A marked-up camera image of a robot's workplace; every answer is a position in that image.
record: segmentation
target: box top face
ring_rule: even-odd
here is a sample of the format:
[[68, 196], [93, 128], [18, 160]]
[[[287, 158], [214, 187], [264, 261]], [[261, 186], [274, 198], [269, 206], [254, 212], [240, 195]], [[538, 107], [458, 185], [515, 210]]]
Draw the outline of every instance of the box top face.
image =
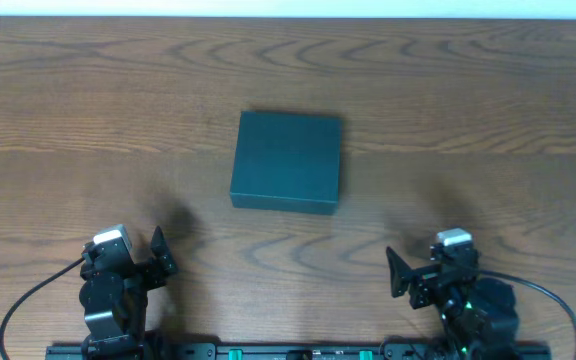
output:
[[242, 112], [231, 194], [337, 202], [338, 118]]

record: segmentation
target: wooden tabletop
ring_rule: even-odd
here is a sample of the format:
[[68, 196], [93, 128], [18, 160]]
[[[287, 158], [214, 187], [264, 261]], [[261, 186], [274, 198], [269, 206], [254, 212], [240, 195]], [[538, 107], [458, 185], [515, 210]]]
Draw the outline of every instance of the wooden tabletop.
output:
[[[231, 206], [247, 109], [343, 117], [335, 216]], [[390, 297], [384, 250], [429, 264], [454, 225], [483, 268], [576, 311], [576, 22], [0, 18], [0, 322], [117, 223], [171, 242], [183, 271], [148, 326], [177, 340], [440, 335], [435, 309]], [[81, 285], [21, 306], [13, 359], [87, 335]], [[565, 313], [515, 290], [519, 338], [571, 358]]]

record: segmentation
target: box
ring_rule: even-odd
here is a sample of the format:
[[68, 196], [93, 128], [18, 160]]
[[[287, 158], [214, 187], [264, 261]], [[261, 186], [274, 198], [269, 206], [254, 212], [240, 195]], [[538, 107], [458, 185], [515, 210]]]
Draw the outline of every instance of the box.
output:
[[237, 208], [333, 214], [341, 120], [244, 111], [230, 198]]

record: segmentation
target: wooden table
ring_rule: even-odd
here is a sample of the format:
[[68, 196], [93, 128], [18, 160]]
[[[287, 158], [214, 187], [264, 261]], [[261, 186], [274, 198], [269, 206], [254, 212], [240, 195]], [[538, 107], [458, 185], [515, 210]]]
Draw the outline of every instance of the wooden table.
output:
[[[344, 118], [337, 215], [232, 208], [245, 109]], [[0, 322], [116, 223], [172, 243], [148, 324], [176, 339], [439, 335], [390, 297], [384, 249], [428, 264], [453, 225], [576, 310], [576, 22], [0, 18]], [[22, 305], [13, 359], [86, 336], [82, 284]], [[558, 305], [516, 294], [519, 337], [571, 358]]]

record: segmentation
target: teal box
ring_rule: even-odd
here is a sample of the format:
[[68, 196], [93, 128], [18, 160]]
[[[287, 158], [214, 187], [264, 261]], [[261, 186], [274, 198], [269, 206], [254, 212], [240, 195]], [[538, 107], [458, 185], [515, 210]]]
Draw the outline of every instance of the teal box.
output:
[[242, 112], [230, 183], [233, 206], [333, 214], [340, 150], [339, 118]]

